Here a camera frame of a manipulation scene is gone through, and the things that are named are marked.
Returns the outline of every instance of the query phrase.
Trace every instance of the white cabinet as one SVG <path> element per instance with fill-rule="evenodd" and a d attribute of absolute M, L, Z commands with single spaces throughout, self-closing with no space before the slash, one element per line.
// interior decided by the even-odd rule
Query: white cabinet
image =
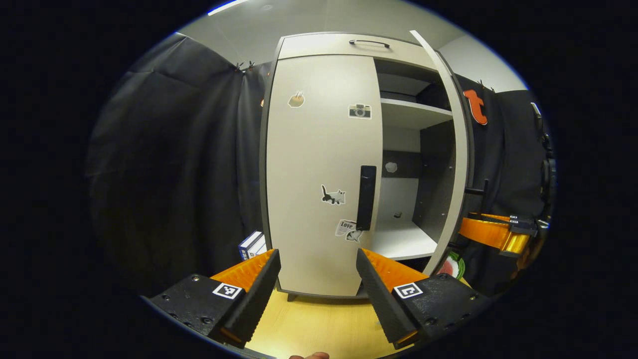
<path fill-rule="evenodd" d="M 280 290 L 355 297 L 359 247 L 396 260 L 440 261 L 461 211 L 465 120 L 446 81 L 449 70 L 415 38 L 422 46 L 340 33 L 280 40 L 264 101 L 260 164 L 264 233 L 267 246 L 279 249 Z M 421 89 L 434 81 L 447 92 L 449 109 L 419 103 Z M 420 131 L 441 123 L 454 124 L 457 170 L 450 181 L 461 193 L 446 197 L 445 227 L 431 237 L 413 220 L 423 185 Z M 387 156 L 400 158 L 400 175 L 388 170 Z"/>

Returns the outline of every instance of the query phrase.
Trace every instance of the wooden floor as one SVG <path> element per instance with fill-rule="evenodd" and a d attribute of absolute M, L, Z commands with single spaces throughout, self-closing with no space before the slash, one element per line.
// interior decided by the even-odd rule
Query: wooden floor
<path fill-rule="evenodd" d="M 398 352 L 385 338 L 367 299 L 287 298 L 273 290 L 247 348 L 279 359 L 315 351 L 325 351 L 330 359 L 370 359 Z"/>

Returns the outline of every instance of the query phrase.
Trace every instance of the open cabinet door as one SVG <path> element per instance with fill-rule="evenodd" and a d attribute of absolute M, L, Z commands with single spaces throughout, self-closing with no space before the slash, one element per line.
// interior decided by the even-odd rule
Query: open cabinet door
<path fill-rule="evenodd" d="M 456 166 L 454 167 L 454 184 L 452 189 L 452 197 L 450 207 L 446 213 L 446 221 L 436 250 L 430 258 L 426 269 L 423 271 L 426 275 L 432 275 L 438 264 L 443 259 L 445 249 L 450 239 L 455 235 L 456 227 L 461 220 L 461 207 L 463 205 L 463 196 L 465 186 L 468 179 L 468 134 L 466 129 L 466 120 L 463 114 L 463 105 L 459 92 L 457 91 L 451 69 L 443 62 L 440 55 L 419 35 L 415 30 L 410 31 L 415 39 L 423 46 L 427 55 L 432 59 L 435 68 L 438 70 L 445 92 L 450 101 L 452 111 L 452 119 L 454 122 L 454 149 L 456 152 Z"/>
<path fill-rule="evenodd" d="M 265 192 L 279 286 L 355 296 L 357 250 L 369 247 L 375 229 L 383 156 L 373 58 L 280 59 L 267 116 Z"/>

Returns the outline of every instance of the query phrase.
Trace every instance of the door handle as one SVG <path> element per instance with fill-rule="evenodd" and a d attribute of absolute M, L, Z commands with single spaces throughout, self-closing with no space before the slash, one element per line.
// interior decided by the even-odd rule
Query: door handle
<path fill-rule="evenodd" d="M 359 208 L 357 230 L 369 231 L 372 223 L 372 208 L 375 204 L 376 166 L 361 166 L 359 182 Z"/>
<path fill-rule="evenodd" d="M 386 49 L 389 49 L 389 48 L 390 48 L 390 44 L 385 43 L 385 42 L 378 42 L 378 41 L 371 41 L 371 40 L 350 40 L 349 42 L 350 42 L 350 44 L 351 44 L 351 45 L 356 45 L 356 43 L 355 43 L 355 42 L 373 42 L 373 43 L 380 43 L 380 44 L 382 44 L 383 46 L 385 46 L 385 48 L 386 48 Z"/>

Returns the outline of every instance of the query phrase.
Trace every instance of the shelf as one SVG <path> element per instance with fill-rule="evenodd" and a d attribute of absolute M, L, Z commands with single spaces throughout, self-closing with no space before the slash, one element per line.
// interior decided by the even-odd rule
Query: shelf
<path fill-rule="evenodd" d="M 429 257 L 436 242 L 411 220 L 377 222 L 372 251 L 395 261 Z"/>
<path fill-rule="evenodd" d="M 381 99 L 383 125 L 422 130 L 452 120 L 452 111 L 419 103 Z"/>

